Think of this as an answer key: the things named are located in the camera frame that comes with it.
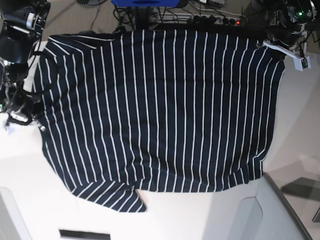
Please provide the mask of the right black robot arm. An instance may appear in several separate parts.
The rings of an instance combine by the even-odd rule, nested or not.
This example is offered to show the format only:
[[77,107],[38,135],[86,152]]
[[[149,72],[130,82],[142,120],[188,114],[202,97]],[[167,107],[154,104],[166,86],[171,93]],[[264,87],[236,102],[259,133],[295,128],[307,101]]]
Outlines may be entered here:
[[30,58],[52,57],[39,50],[51,4],[46,0],[2,0],[0,2],[0,112],[8,123],[27,126],[34,120],[34,105],[45,90],[24,90]]

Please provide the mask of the grey robot base cover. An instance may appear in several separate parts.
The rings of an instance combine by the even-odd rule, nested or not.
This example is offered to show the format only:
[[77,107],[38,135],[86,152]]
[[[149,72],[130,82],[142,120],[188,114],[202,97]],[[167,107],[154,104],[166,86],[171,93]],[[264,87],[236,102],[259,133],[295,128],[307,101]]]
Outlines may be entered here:
[[0,188],[0,239],[32,239],[13,193],[6,187]]
[[235,220],[240,240],[311,240],[308,230],[272,178],[265,174],[256,195],[240,202]]

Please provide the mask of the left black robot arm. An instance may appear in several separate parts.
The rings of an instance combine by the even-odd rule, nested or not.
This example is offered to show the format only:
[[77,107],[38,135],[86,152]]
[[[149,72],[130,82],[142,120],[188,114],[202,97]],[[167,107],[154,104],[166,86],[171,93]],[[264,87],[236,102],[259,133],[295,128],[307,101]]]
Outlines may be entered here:
[[263,45],[293,59],[298,71],[311,68],[306,54],[308,40],[320,30],[320,2],[318,0],[264,0],[262,5],[273,13],[274,24],[265,29]]

